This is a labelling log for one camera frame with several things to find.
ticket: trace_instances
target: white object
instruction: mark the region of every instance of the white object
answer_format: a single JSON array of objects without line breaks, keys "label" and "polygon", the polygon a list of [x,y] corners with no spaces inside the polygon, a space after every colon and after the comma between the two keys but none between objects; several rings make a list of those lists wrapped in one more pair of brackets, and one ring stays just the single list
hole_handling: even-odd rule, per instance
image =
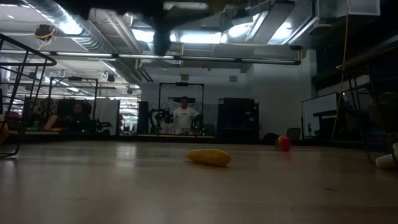
[{"label": "white object", "polygon": [[[398,143],[395,143],[392,147],[394,149],[394,154],[398,160]],[[381,156],[376,159],[376,166],[380,169],[393,169],[396,168],[394,164],[394,158],[392,154]]]}]

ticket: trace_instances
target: fluorescent light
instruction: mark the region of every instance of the fluorescent light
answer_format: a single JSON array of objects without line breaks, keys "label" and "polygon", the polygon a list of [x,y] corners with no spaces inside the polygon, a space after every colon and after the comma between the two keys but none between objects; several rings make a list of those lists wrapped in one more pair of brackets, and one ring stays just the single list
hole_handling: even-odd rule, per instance
[{"label": "fluorescent light", "polygon": [[[154,41],[154,31],[151,30],[139,30],[132,29],[132,33],[138,41],[152,42]],[[180,38],[181,43],[194,43],[194,44],[219,44],[221,39],[221,33],[209,34],[209,33],[191,33],[182,35]],[[170,34],[170,41],[176,42],[177,36],[174,32]]]},{"label": "fluorescent light", "polygon": [[289,22],[284,22],[275,32],[275,34],[272,36],[272,39],[284,39],[288,38],[290,34],[292,33],[292,25]]},{"label": "fluorescent light", "polygon": [[132,33],[138,41],[152,42],[154,40],[154,31],[132,29]]},{"label": "fluorescent light", "polygon": [[221,33],[215,34],[192,32],[184,34],[180,38],[181,43],[192,43],[192,44],[219,44],[221,41]]},{"label": "fluorescent light", "polygon": [[249,32],[251,24],[252,24],[252,22],[248,22],[245,24],[239,24],[239,25],[233,26],[232,28],[229,29],[228,34],[234,38],[239,37],[240,35],[243,35],[246,32]]},{"label": "fluorescent light", "polygon": [[170,41],[171,42],[176,42],[177,41],[177,36],[175,35],[174,32],[172,32],[172,34],[170,35]]},{"label": "fluorescent light", "polygon": [[121,58],[139,58],[139,59],[163,59],[163,60],[173,60],[173,56],[157,56],[157,55],[130,55],[130,54],[119,54]]},{"label": "fluorescent light", "polygon": [[227,43],[227,41],[228,41],[228,35],[223,34],[223,35],[221,36],[220,42],[221,42],[221,43]]},{"label": "fluorescent light", "polygon": [[68,90],[71,90],[71,91],[74,91],[74,92],[79,92],[79,90],[78,89],[76,89],[76,88],[74,88],[74,87],[71,87],[71,88],[67,88]]},{"label": "fluorescent light", "polygon": [[112,54],[99,53],[76,53],[76,52],[57,52],[59,56],[79,56],[79,57],[112,57]]},{"label": "fluorescent light", "polygon": [[287,43],[292,44],[297,38],[299,38],[308,28],[318,21],[318,17],[314,17],[300,32],[292,37]]},{"label": "fluorescent light", "polygon": [[109,96],[109,99],[111,99],[111,100],[121,100],[121,99],[123,99],[123,100],[138,100],[137,97],[125,97],[125,96],[115,96],[115,97]]},{"label": "fluorescent light", "polygon": [[60,82],[62,85],[64,85],[64,86],[69,86],[69,84],[66,84],[66,83],[64,83],[64,82]]}]

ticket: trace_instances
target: ceiling light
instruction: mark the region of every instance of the ceiling light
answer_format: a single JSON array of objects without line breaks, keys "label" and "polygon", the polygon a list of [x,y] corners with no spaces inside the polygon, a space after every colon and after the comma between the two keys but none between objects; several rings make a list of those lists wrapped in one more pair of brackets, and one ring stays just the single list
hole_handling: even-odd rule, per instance
[{"label": "ceiling light", "polygon": [[276,30],[271,39],[284,39],[288,38],[292,33],[292,25],[289,22],[284,22],[279,29]]},{"label": "ceiling light", "polygon": [[57,52],[59,56],[77,56],[77,57],[112,57],[112,54],[98,53],[77,53],[77,52]]},{"label": "ceiling light", "polygon": [[172,34],[170,35],[170,41],[171,42],[176,42],[177,41],[177,36],[175,35],[174,32],[172,32]]},{"label": "ceiling light", "polygon": [[66,83],[64,83],[64,82],[60,82],[62,85],[64,85],[64,86],[69,86],[69,84],[66,84]]},{"label": "ceiling light", "polygon": [[154,31],[149,31],[149,30],[144,31],[137,29],[132,29],[131,31],[138,41],[152,42],[154,40],[154,34],[155,34]]},{"label": "ceiling light", "polygon": [[74,88],[74,87],[68,88],[68,90],[71,90],[71,91],[74,91],[74,92],[79,92],[79,90]]},{"label": "ceiling light", "polygon": [[174,56],[157,56],[157,55],[133,55],[133,54],[119,54],[121,58],[139,58],[139,59],[161,59],[161,60],[173,60]]},{"label": "ceiling light", "polygon": [[17,5],[13,4],[0,4],[0,6],[18,7]]},{"label": "ceiling light", "polygon": [[221,42],[221,43],[226,43],[227,41],[228,41],[228,35],[223,34],[223,35],[221,36],[220,42]]},{"label": "ceiling light", "polygon": [[250,30],[251,24],[252,24],[251,22],[248,22],[245,24],[239,24],[239,25],[233,26],[232,28],[229,29],[228,34],[234,38],[239,37],[240,35],[243,35]]},{"label": "ceiling light", "polygon": [[181,43],[192,43],[192,44],[219,44],[221,41],[221,33],[215,34],[209,33],[188,33],[184,34],[180,38]]}]

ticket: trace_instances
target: vent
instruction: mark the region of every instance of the vent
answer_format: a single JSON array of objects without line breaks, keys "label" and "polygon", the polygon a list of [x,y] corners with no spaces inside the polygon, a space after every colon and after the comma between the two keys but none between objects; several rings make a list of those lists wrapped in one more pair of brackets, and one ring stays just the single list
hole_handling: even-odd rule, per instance
[{"label": "vent", "polygon": [[229,82],[238,82],[238,77],[236,75],[230,75]]},{"label": "vent", "polygon": [[180,76],[181,76],[181,82],[187,82],[187,81],[189,81],[189,75],[180,74]]}]

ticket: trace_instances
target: metal frame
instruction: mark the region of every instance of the metal frame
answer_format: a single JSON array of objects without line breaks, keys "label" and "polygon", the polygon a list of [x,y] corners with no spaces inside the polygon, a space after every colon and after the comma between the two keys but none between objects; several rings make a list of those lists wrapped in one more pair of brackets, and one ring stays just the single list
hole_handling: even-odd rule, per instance
[{"label": "metal frame", "polygon": [[201,112],[203,114],[204,112],[204,105],[205,105],[205,84],[202,83],[181,83],[181,82],[177,82],[177,83],[159,83],[159,100],[158,100],[158,105],[157,105],[157,109],[158,111],[160,110],[160,99],[162,96],[162,85],[176,85],[176,86],[190,86],[190,85],[196,85],[196,86],[201,86]]},{"label": "metal frame", "polygon": [[[349,84],[349,90],[350,90],[351,95],[353,97],[353,106],[354,106],[355,119],[356,119],[356,122],[357,122],[357,125],[358,125],[358,128],[359,128],[359,132],[361,134],[361,140],[362,140],[362,143],[363,143],[363,147],[364,147],[364,149],[366,151],[366,154],[367,154],[367,157],[368,157],[368,161],[371,164],[376,164],[376,163],[373,162],[370,150],[368,148],[367,136],[381,136],[381,137],[383,137],[383,141],[384,141],[385,137],[392,137],[395,142],[398,141],[398,133],[393,133],[393,132],[387,131],[386,128],[385,128],[384,113],[382,112],[382,108],[381,108],[381,106],[380,106],[380,104],[378,102],[378,99],[377,99],[377,97],[378,97],[378,95],[380,93],[375,91],[376,88],[375,88],[375,83],[374,83],[374,80],[373,80],[373,75],[377,74],[377,72],[372,71],[371,63],[370,63],[372,58],[377,57],[379,55],[382,55],[382,54],[384,54],[386,52],[389,52],[391,50],[397,51],[397,46],[393,46],[393,47],[391,47],[391,45],[382,46],[382,47],[374,49],[374,50],[372,50],[372,51],[370,51],[370,52],[368,52],[366,54],[360,55],[359,57],[354,58],[354,59],[352,59],[352,60],[350,60],[350,61],[348,61],[348,62],[346,62],[346,63],[344,63],[342,65],[339,65],[336,68],[337,70],[339,70],[339,72],[341,74],[345,74],[347,76],[348,84]],[[359,92],[358,92],[358,85],[356,83],[356,78],[354,77],[354,87],[353,87],[353,84],[351,82],[351,79],[352,79],[351,75],[355,74],[355,73],[359,73],[359,72],[358,71],[350,71],[350,70],[347,70],[346,68],[347,67],[353,67],[353,66],[359,65],[361,63],[366,63],[367,66],[368,66],[368,70],[367,71],[361,71],[360,73],[362,73],[363,75],[369,75],[369,80],[370,80],[370,84],[371,84],[371,91],[373,93],[374,99],[376,100],[377,106],[378,106],[379,110],[381,111],[381,116],[382,116],[382,120],[383,120],[383,128],[385,130],[382,133],[367,133],[367,132],[364,132],[364,130],[363,130],[362,126],[361,126],[361,122],[359,120],[358,109],[357,109],[357,104],[356,104],[355,95],[354,95],[354,89],[355,89],[356,90],[356,98],[358,100],[358,106],[360,108]],[[394,150],[391,151],[391,154],[392,154],[392,158],[394,160],[395,166],[398,167],[398,158],[396,157]]]},{"label": "metal frame", "polygon": [[97,107],[97,90],[98,90],[98,79],[97,78],[82,78],[82,77],[68,77],[68,78],[59,78],[59,77],[51,77],[50,78],[50,87],[49,87],[49,102],[47,103],[47,110],[46,110],[46,118],[49,119],[49,114],[50,114],[50,100],[51,100],[51,92],[52,88],[54,87],[59,87],[59,88],[70,88],[70,86],[57,86],[58,83],[55,84],[55,86],[52,85],[53,80],[59,80],[58,83],[62,82],[64,79],[69,79],[71,81],[82,81],[82,80],[94,80],[95,81],[95,94],[94,94],[94,106],[93,106],[93,121],[95,121],[95,109]]},{"label": "metal frame", "polygon": [[[8,124],[15,124],[18,127],[18,132],[19,132],[19,139],[18,139],[18,142],[17,142],[16,150],[14,152],[0,152],[0,158],[11,157],[11,156],[15,156],[15,155],[18,154],[19,149],[21,147],[21,143],[24,140],[24,135],[25,135],[25,132],[26,132],[27,125],[30,123],[30,121],[32,119],[32,113],[33,113],[33,110],[34,110],[34,106],[29,111],[27,122],[11,122],[11,121],[9,121],[8,114],[11,111],[11,108],[12,108],[14,100],[20,100],[20,101],[29,100],[29,102],[31,102],[31,103],[33,103],[33,105],[35,105],[36,101],[37,101],[37,96],[38,96],[39,91],[40,91],[40,87],[42,85],[42,80],[43,80],[43,77],[44,77],[45,68],[46,67],[51,67],[51,66],[54,66],[54,65],[57,64],[57,61],[55,61],[51,57],[49,57],[47,55],[44,55],[44,54],[40,53],[39,51],[34,50],[34,49],[32,49],[32,48],[30,48],[30,47],[28,47],[28,46],[26,46],[26,45],[24,45],[24,44],[22,44],[22,43],[20,43],[20,42],[18,42],[16,40],[14,40],[12,38],[9,38],[9,37],[7,37],[7,36],[5,36],[3,34],[0,34],[0,55],[1,55],[1,52],[2,52],[2,50],[1,50],[2,46],[3,46],[3,44],[5,42],[7,42],[8,44],[11,44],[13,47],[17,47],[17,48],[23,49],[21,51],[24,52],[24,59],[23,59],[22,62],[0,62],[0,68],[1,69],[16,73],[16,75],[17,75],[15,83],[2,83],[1,80],[0,80],[0,85],[1,84],[6,84],[6,85],[10,84],[10,85],[14,86],[12,88],[11,96],[7,96],[6,92],[3,93],[3,95],[2,95],[2,98],[9,98],[9,103],[3,103],[2,102],[2,105],[1,105],[1,106],[8,105],[8,107],[7,107],[7,111],[5,111],[5,113],[4,113],[4,121],[0,121],[0,123],[1,123],[0,133],[2,133],[4,131],[5,126],[8,125]],[[44,60],[44,62],[29,63],[29,61],[30,61],[30,59],[28,60],[28,56],[29,55],[32,55],[32,57],[38,56],[38,57],[40,57],[40,59]],[[6,68],[5,66],[17,67],[17,70],[9,69],[9,68]],[[34,72],[35,76],[34,77],[30,77],[30,76],[24,74],[25,67],[35,67],[35,72]],[[41,73],[40,78],[37,78],[37,71],[38,71],[39,67],[42,67],[42,73]],[[33,82],[31,83],[31,89],[30,89],[29,98],[25,98],[25,99],[16,98],[16,94],[17,94],[18,87],[19,87],[19,84],[21,82],[21,78],[22,77],[27,77],[27,78],[30,78],[30,79],[33,80]],[[36,81],[38,81],[39,84],[37,85],[37,90],[36,90],[36,93],[34,95],[34,87],[35,87]]]}]

